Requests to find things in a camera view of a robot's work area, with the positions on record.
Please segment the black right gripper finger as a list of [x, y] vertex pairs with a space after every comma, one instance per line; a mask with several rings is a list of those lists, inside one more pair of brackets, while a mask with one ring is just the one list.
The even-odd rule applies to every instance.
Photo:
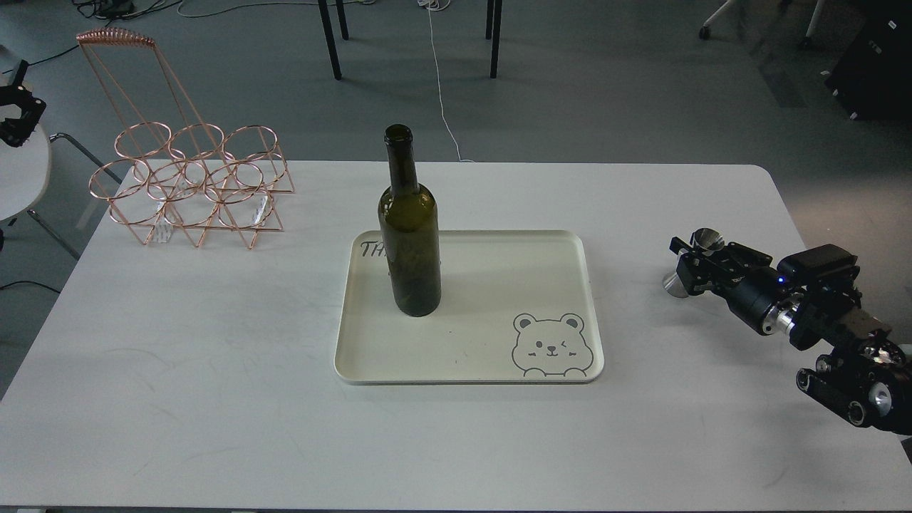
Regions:
[[721, 286], [734, 286], [742, 278], [741, 271], [717, 271], [713, 266], [713, 255], [703, 256], [696, 251], [684, 254], [683, 262], [677, 263], [682, 282], [690, 296], [706, 291], [716, 294]]
[[712, 265], [717, 271], [752, 271], [769, 267], [772, 257], [737, 242], [724, 244], [712, 253]]

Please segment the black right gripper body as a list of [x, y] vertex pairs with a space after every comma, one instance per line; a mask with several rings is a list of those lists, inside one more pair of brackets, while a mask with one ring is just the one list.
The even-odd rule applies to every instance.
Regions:
[[721, 286], [716, 294], [737, 318], [766, 336], [772, 334], [775, 309], [791, 294], [791, 282], [772, 267], [756, 267], [734, 286]]

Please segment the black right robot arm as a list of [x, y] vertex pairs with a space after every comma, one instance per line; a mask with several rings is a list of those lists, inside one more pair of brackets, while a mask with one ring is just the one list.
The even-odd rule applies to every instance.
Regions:
[[673, 237], [670, 250], [678, 258], [663, 282], [670, 295], [710, 292], [759, 335], [783, 333], [799, 351], [827, 342], [831, 353], [796, 373], [798, 389], [857, 428], [910, 435], [910, 351], [862, 308], [854, 254], [824, 244], [775, 264], [710, 228], [688, 242]]

